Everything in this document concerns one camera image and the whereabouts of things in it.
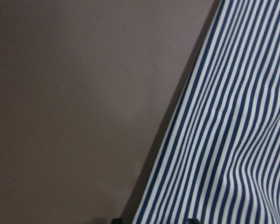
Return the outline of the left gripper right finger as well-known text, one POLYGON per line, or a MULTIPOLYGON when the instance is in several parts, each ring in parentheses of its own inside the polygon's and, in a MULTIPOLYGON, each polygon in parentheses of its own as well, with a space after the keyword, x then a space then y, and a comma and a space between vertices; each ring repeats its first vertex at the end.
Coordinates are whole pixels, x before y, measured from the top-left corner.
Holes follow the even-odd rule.
POLYGON ((187 224, 198 224, 198 219, 196 218, 188 218, 187 224))

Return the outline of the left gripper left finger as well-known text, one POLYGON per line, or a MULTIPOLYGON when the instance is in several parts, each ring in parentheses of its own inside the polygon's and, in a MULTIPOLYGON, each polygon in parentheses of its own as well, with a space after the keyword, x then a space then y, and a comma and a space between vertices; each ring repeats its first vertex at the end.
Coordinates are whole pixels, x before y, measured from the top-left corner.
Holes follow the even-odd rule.
POLYGON ((112 224, 123 224, 123 218, 113 218, 112 224))

